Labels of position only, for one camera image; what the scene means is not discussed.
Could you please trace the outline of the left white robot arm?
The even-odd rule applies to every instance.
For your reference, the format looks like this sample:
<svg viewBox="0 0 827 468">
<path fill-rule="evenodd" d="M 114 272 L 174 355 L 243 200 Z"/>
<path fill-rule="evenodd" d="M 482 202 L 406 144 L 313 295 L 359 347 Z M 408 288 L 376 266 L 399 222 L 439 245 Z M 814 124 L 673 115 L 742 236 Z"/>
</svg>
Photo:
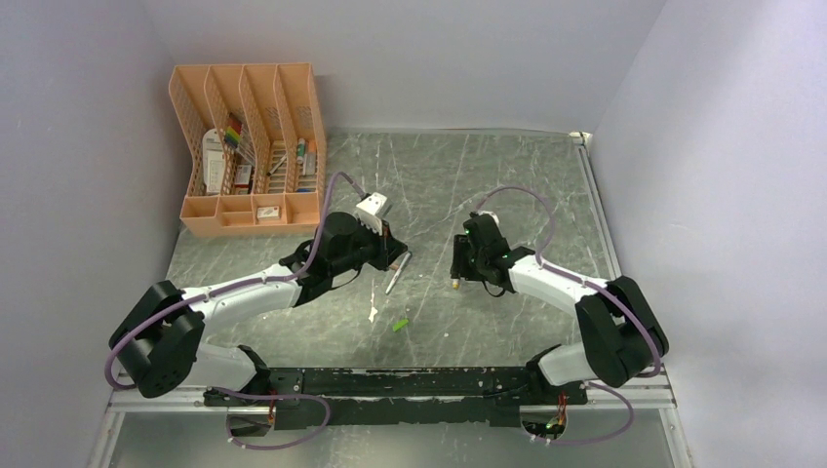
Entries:
<svg viewBox="0 0 827 468">
<path fill-rule="evenodd" d="M 271 371 L 246 345 L 223 348 L 205 337 L 263 313 L 305 305 L 335 289 L 335 278 L 369 265 L 387 271 L 408 253 L 387 222 L 378 231 L 354 215 L 326 216 L 314 238 L 265 270 L 208 287 L 152 285 L 109 338 L 129 388 L 151 399 L 179 386 L 231 390 L 254 406 L 272 391 Z"/>
</svg>

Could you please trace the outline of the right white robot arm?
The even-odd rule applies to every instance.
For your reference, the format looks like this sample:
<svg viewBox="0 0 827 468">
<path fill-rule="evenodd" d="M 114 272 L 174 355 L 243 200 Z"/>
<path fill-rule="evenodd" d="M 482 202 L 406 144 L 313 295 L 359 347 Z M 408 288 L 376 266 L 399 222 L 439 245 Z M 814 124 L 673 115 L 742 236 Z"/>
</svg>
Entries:
<svg viewBox="0 0 827 468">
<path fill-rule="evenodd" d="M 512 247 L 490 212 L 474 212 L 453 237 L 454 284 L 477 282 L 500 294 L 519 293 L 570 313 L 580 340 L 555 345 L 528 364 L 529 396 L 551 403 L 564 384 L 600 380 L 619 388 L 634 377 L 652 376 L 669 341 L 645 295 L 632 278 L 605 280 L 546 261 L 533 249 Z"/>
</svg>

